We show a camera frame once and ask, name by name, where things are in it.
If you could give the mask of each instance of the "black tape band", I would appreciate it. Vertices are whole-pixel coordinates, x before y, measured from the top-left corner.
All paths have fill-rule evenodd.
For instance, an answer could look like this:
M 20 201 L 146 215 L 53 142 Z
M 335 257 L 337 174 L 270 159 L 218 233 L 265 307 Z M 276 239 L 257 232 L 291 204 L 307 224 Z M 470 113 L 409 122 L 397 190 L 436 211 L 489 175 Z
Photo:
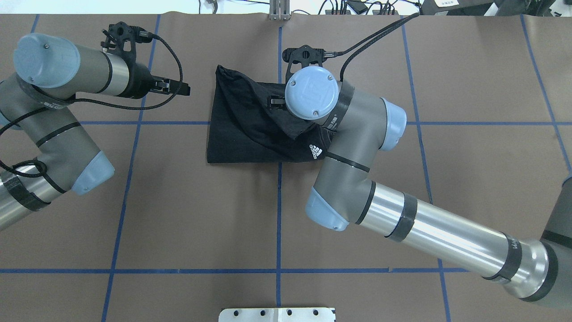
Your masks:
M 403 193 L 403 196 L 404 200 L 401 217 L 391 234 L 386 236 L 386 238 L 396 242 L 403 241 L 407 235 L 409 235 L 409 232 L 415 223 L 415 216 L 417 216 L 417 198 L 406 193 Z
M 19 76 L 17 76 L 16 79 L 18 80 L 18 85 L 20 86 L 20 88 L 24 93 L 30 96 L 31 99 L 41 103 L 42 105 L 48 108 L 60 109 L 70 104 L 68 101 L 62 101 L 56 99 L 55 97 L 46 95 L 45 93 L 41 92 L 41 89 L 39 89 L 34 85 L 26 83 L 26 81 L 21 79 Z
M 498 282 L 501 284 L 506 284 L 514 277 L 518 272 L 518 268 L 521 267 L 522 262 L 522 245 L 518 239 L 503 233 L 509 243 L 509 252 L 506 255 L 505 264 L 497 274 L 491 277 L 483 277 L 487 281 Z
M 104 52 L 101 52 L 101 53 L 105 56 L 105 59 L 108 60 L 109 75 L 108 75 L 108 81 L 105 83 L 105 86 L 96 94 L 99 94 L 99 93 L 105 91 L 107 89 L 107 87 L 109 86 L 109 84 L 111 84 L 111 78 L 113 77 L 113 65 L 111 64 L 111 60 L 109 60 L 109 57 L 107 56 L 106 53 L 104 53 Z
M 26 207 L 31 211 L 38 211 L 45 206 L 49 205 L 49 202 L 44 202 L 39 199 L 35 194 L 31 193 L 22 184 L 22 181 L 16 176 L 7 171 L 2 174 L 2 184 L 8 191 L 8 193 L 18 202 L 20 205 Z
M 336 106 L 334 106 L 332 112 L 329 113 L 328 119 L 322 125 L 323 128 L 330 131 L 337 130 L 338 125 L 348 111 L 349 104 L 352 102 L 354 91 L 355 88 L 350 83 L 345 81 L 341 84 L 340 95 L 337 97 Z
M 363 221 L 363 218 L 366 217 L 367 211 L 370 209 L 371 206 L 371 201 L 374 199 L 374 193 L 375 193 L 375 181 L 371 182 L 371 189 L 370 189 L 370 195 L 367 197 L 367 202 L 366 202 L 366 206 L 363 207 L 363 211 L 362 214 L 360 215 L 359 219 L 356 221 L 356 224 L 361 224 Z
M 61 133 L 64 133 L 65 131 L 67 131 L 71 128 L 74 128 L 74 127 L 78 127 L 78 126 L 81 126 L 81 124 L 79 122 L 73 122 L 73 123 L 70 123 L 66 126 L 63 126 L 59 129 L 55 130 L 54 132 L 44 136 L 43 138 L 39 139 L 36 142 L 36 146 L 39 148 L 42 144 L 46 143 L 48 140 L 53 139 L 54 137 L 60 135 Z
M 359 164 L 359 163 L 354 162 L 354 161 L 352 161 L 352 160 L 346 159 L 346 158 L 344 158 L 343 156 L 339 156 L 339 155 L 333 154 L 333 153 L 331 153 L 331 152 L 326 152 L 325 155 L 326 155 L 327 157 L 329 157 L 329 158 L 338 160 L 339 162 L 343 162 L 343 163 L 345 163 L 345 164 L 347 164 L 347 165 L 349 165 L 349 166 L 352 166 L 352 167 L 354 167 L 354 168 L 358 168 L 358 169 L 360 169 L 360 170 L 362 170 L 362 171 L 365 171 L 365 172 L 369 172 L 369 171 L 370 171 L 370 168 L 364 166 L 363 164 Z
M 554 286 L 556 277 L 558 276 L 558 257 L 550 245 L 544 242 L 542 242 L 542 244 L 546 248 L 546 253 L 548 255 L 548 272 L 546 273 L 546 278 L 540 288 L 531 296 L 521 299 L 525 302 L 536 302 L 543 299 L 550 290 L 552 290 L 552 286 Z
M 572 238 L 557 234 L 553 231 L 545 230 L 544 233 L 542 233 L 542 239 L 546 239 L 547 241 L 555 242 L 556 244 L 572 249 Z

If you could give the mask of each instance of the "grid line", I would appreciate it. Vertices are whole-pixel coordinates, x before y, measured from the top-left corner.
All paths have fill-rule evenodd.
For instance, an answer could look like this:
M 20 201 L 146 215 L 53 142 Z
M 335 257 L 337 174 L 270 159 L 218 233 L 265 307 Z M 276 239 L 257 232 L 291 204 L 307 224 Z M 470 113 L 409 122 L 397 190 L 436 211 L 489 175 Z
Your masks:
M 427 195 L 429 202 L 433 204 L 433 195 L 431 193 L 431 183 L 429 181 L 429 170 L 427 169 L 427 158 L 425 157 L 425 146 L 423 145 L 423 136 L 421 133 L 421 123 L 419 118 L 419 108 L 417 106 L 417 97 L 415 96 L 415 84 L 413 83 L 413 71 L 411 69 L 411 59 L 409 57 L 409 47 L 407 46 L 407 34 L 405 25 L 401 26 L 403 34 L 403 47 L 405 49 L 405 58 L 407 63 L 407 72 L 409 74 L 409 85 L 411 87 L 411 99 L 413 102 L 413 110 L 415 112 L 415 122 L 417 126 L 417 136 L 419 138 L 419 148 L 421 149 L 421 161 L 423 163 L 423 173 L 425 176 L 425 185 L 427 188 Z M 438 258 L 437 263 L 439 266 L 439 279 L 441 281 L 441 291 L 443 293 L 443 306 L 445 309 L 445 317 L 447 322 L 451 322 L 451 311 L 449 308 L 449 298 L 447 295 L 447 284 L 445 282 L 445 273 L 443 271 L 443 261 Z
M 161 15 L 158 14 L 157 15 L 157 21 L 155 23 L 155 34 L 158 34 L 159 32 L 159 23 L 161 22 Z M 149 63 L 148 63 L 148 68 L 149 70 L 151 70 L 152 66 L 153 66 L 153 56 L 155 54 L 155 46 L 157 45 L 157 41 L 155 39 L 153 39 L 153 43 L 151 45 L 151 54 L 149 55 Z M 141 108 L 145 106 L 145 100 L 146 100 L 146 96 L 143 97 L 143 99 L 141 100 Z M 101 313 L 101 321 L 105 322 L 107 319 L 107 312 L 108 312 L 108 308 L 109 308 L 109 300 L 111 298 L 111 291 L 112 291 L 112 287 L 113 287 L 113 277 L 115 276 L 115 267 L 117 264 L 117 255 L 119 253 L 119 245 L 121 242 L 121 233 L 123 231 L 123 223 L 125 220 L 125 212 L 127 209 L 127 198 L 129 195 L 129 189 L 131 187 L 131 178 L 133 177 L 133 163 L 135 161 L 135 154 L 137 152 L 137 144 L 139 143 L 139 134 L 141 132 L 141 122 L 143 120 L 143 110 L 139 111 L 139 118 L 137 120 L 137 129 L 135 130 L 135 138 L 133 139 L 133 149 L 131 151 L 131 160 L 129 161 L 129 171 L 127 174 L 127 182 L 125 183 L 125 192 L 124 192 L 124 196 L 123 196 L 123 203 L 121 205 L 121 215 L 119 218 L 119 224 L 117 227 L 117 236 L 115 239 L 115 246 L 113 248 L 113 258 L 112 258 L 112 263 L 111 263 L 111 271 L 109 272 L 109 280 L 108 280 L 108 288 L 107 291 L 105 293 L 105 301 L 104 301 L 104 307 Z
M 278 83 L 282 84 L 282 27 L 278 28 Z M 277 217 L 276 217 L 276 306 L 282 306 L 281 269 L 282 269 L 282 162 L 278 162 L 278 189 L 277 189 Z
M 32 24 L 32 29 L 31 29 L 31 33 L 35 32 L 35 28 L 36 26 L 38 26 L 38 21 L 39 21 L 39 14 L 36 15 L 36 17 L 34 18 L 34 23 Z
M 409 273 L 468 273 L 463 268 L 280 268 L 280 274 L 409 274 Z M 0 274 L 109 274 L 111 269 L 70 268 L 3 268 Z M 276 274 L 274 268 L 187 268 L 187 269 L 115 269 L 114 274 Z
M 80 121 L 82 125 L 210 125 L 210 121 Z M 572 122 L 408 121 L 407 125 L 571 126 Z
M 530 45 L 529 33 L 526 29 L 526 22 L 525 16 L 521 14 L 521 24 L 522 24 L 522 31 L 525 35 L 526 46 L 529 50 L 530 60 L 533 63 L 534 72 L 537 75 L 538 84 L 540 85 L 540 89 L 542 91 L 542 96 L 544 97 L 544 102 L 546 103 L 546 108 L 548 109 L 548 114 L 550 115 L 550 120 L 552 120 L 552 125 L 554 126 L 554 131 L 556 132 L 556 137 L 558 138 L 558 144 L 560 144 L 560 149 L 562 150 L 562 155 L 564 157 L 564 161 L 566 162 L 566 167 L 568 171 L 572 171 L 572 167 L 570 165 L 570 159 L 568 158 L 568 153 L 566 152 L 566 147 L 564 146 L 564 142 L 562 141 L 562 136 L 560 135 L 560 130 L 558 129 L 558 125 L 556 124 L 556 118 L 554 117 L 554 111 L 552 110 L 552 106 L 550 105 L 550 100 L 548 99 L 548 95 L 546 94 L 546 88 L 544 87 L 544 82 L 542 81 L 542 77 L 540 76 L 540 70 L 538 70 L 538 65 L 536 63 L 536 59 L 534 58 L 533 48 Z

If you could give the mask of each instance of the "adidas logo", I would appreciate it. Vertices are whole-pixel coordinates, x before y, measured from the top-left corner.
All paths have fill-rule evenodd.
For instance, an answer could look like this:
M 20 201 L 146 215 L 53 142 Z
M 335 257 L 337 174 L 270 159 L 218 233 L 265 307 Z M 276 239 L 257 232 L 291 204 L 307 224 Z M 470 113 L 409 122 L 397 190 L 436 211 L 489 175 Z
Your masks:
M 312 151 L 312 155 L 314 157 L 314 160 L 316 160 L 318 158 L 318 156 L 321 154 L 321 148 L 314 146 L 312 144 L 310 144 L 310 151 Z

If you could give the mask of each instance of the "black cable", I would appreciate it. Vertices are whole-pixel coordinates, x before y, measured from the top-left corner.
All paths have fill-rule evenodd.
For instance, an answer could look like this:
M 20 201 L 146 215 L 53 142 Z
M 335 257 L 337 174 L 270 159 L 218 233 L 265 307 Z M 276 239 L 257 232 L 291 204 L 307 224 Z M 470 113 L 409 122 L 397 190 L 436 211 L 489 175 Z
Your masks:
M 360 40 L 360 41 L 359 41 L 357 44 L 355 44 L 354 46 L 351 46 L 350 48 L 344 50 L 343 52 L 334 52 L 334 57 L 342 56 L 342 55 L 345 55 L 345 54 L 351 52 L 352 50 L 354 50 L 354 49 L 356 49 L 357 47 L 359 47 L 359 45 L 363 44 L 364 42 L 366 42 L 366 41 L 368 41 L 368 40 L 370 40 L 370 39 L 372 39 L 372 38 L 374 38 L 376 35 L 378 35 L 378 34 L 384 32 L 384 31 L 385 31 L 387 28 L 389 28 L 390 26 L 391 26 L 391 25 L 388 25 L 388 26 L 385 26 L 384 28 L 381 28 L 380 30 L 378 30 L 378 31 L 376 31 L 376 32 L 374 32 L 374 33 L 372 33 L 371 35 L 367 36 L 366 38 Z
M 321 10 L 324 8 L 325 3 L 328 2 L 328 0 L 324 0 L 324 2 L 322 2 L 322 5 L 320 6 L 320 10 L 318 10 L 318 14 L 321 13 Z
M 389 24 L 388 26 L 384 27 L 383 29 L 381 29 L 377 33 L 375 33 L 374 34 L 375 36 L 373 36 L 373 38 L 370 41 L 368 41 L 365 45 L 363 45 L 358 50 L 356 50 L 353 54 L 351 54 L 351 56 L 349 56 L 348 59 L 346 59 L 346 61 L 344 62 L 344 65 L 341 67 L 341 70 L 340 70 L 340 81 L 344 81 L 345 68 L 348 66 L 349 62 L 351 62 L 357 55 L 359 55 L 361 52 L 366 50 L 368 47 L 373 45 L 375 42 L 377 42 L 381 38 L 387 36 L 390 32 L 392 32 L 395 29 L 403 26 L 406 22 L 408 22 L 409 20 L 411 20 L 415 17 L 418 17 L 418 16 L 419 16 L 419 13 L 414 13 L 414 14 L 410 15 L 409 17 L 397 20 L 396 22 Z
M 263 5 L 270 5 L 270 3 L 268 3 L 268 2 L 262 2 L 262 1 L 254 1 L 254 0 L 238 0 L 238 1 L 252 2 L 252 3 L 261 3 L 261 4 L 263 4 Z
M 302 10 L 302 9 L 296 9 L 296 10 L 292 11 L 292 13 L 294 13 L 294 12 L 296 12 L 296 11 L 300 11 L 300 12 L 303 12 L 303 13 L 305 13 L 305 14 L 310 14 L 310 13 L 308 13 L 307 11 L 304 11 L 304 10 Z
M 382 8 L 383 8 L 383 3 L 382 3 L 381 1 L 375 1 L 375 2 L 373 2 L 373 3 L 370 4 L 370 7 L 369 7 L 369 8 L 367 8 L 366 15 L 367 15 L 368 13 L 370 13 L 371 7 L 373 7 L 375 4 L 378 4 L 378 5 L 379 5 L 379 11 L 382 10 Z
M 178 59 L 177 55 L 175 54 L 175 52 L 173 51 L 171 46 L 169 46 L 169 44 L 167 44 L 167 42 L 165 40 L 163 40 L 163 38 L 161 38 L 161 37 L 159 37 L 159 35 L 156 35 L 153 33 L 149 33 L 149 35 L 151 37 L 159 40 L 160 42 L 162 42 L 163 45 L 165 45 L 165 47 L 168 49 L 168 51 L 171 53 L 171 55 L 173 55 L 173 58 L 175 58 L 175 61 L 177 62 L 177 66 L 179 68 L 179 85 L 177 87 L 177 90 L 173 94 L 171 94 L 171 96 L 169 96 L 166 100 L 164 100 L 163 102 L 161 102 L 157 105 L 147 106 L 147 107 L 131 107 L 131 106 L 124 106 L 124 105 L 117 105 L 117 104 L 111 104 L 111 103 L 102 102 L 102 101 L 98 101 L 98 100 L 92 100 L 92 99 L 74 99 L 74 100 L 69 100 L 67 102 L 69 102 L 69 103 L 88 102 L 88 103 L 94 103 L 94 104 L 99 104 L 99 105 L 105 105 L 105 106 L 109 106 L 109 107 L 115 107 L 115 108 L 121 108 L 121 109 L 130 109 L 132 111 L 147 111 L 148 109 L 158 108 L 158 107 L 161 107 L 161 106 L 167 104 L 168 102 L 170 102 L 177 95 L 177 93 L 179 92 L 179 90 L 182 87 L 181 61 Z
M 20 116 L 19 118 L 11 121 L 10 123 L 6 124 L 3 128 L 1 128 L 0 129 L 0 135 L 4 134 L 4 132 L 6 132 L 9 128 L 11 128 L 12 126 L 14 126 L 14 125 L 20 123 L 21 121 L 27 119 L 28 117 L 36 115 L 36 114 L 41 113 L 41 112 L 45 112 L 47 110 L 48 110 L 47 107 L 41 107 L 41 108 L 35 109 L 29 113 L 26 113 L 26 114 Z M 36 174 L 28 174 L 28 173 L 24 173 L 24 172 L 20 172 L 20 171 L 16 170 L 16 168 L 23 167 L 23 166 L 35 166 L 39 172 Z M 42 161 L 39 161 L 39 160 L 23 161 L 23 162 L 20 162 L 20 163 L 13 165 L 12 167 L 9 167 L 8 165 L 6 165 L 6 163 L 4 163 L 0 160 L 0 167 L 2 167 L 4 170 L 8 171 L 11 174 L 23 176 L 25 178 L 39 178 L 40 176 L 44 176 L 47 172 L 46 164 Z

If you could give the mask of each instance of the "white metal plate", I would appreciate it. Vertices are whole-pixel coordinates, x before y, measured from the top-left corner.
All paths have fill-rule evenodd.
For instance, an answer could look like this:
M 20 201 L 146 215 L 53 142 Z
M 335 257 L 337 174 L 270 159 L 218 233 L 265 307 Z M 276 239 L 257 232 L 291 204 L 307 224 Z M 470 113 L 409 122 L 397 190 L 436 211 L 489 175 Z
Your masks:
M 335 322 L 335 308 L 224 309 L 219 322 Z

